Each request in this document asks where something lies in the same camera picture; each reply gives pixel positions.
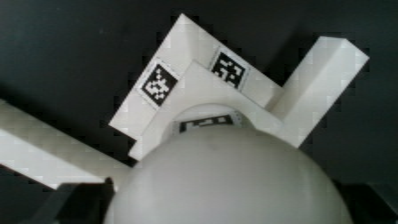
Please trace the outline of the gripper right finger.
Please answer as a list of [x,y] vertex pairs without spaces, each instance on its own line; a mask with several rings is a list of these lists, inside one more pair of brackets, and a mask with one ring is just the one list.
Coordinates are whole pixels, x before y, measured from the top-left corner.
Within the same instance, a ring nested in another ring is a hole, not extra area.
[[353,224],[398,224],[398,193],[385,184],[333,182]]

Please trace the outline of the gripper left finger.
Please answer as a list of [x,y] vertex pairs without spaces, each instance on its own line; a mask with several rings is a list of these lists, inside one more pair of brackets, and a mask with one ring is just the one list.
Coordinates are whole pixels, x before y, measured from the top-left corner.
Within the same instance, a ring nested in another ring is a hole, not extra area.
[[115,189],[101,183],[63,183],[23,224],[102,224]]

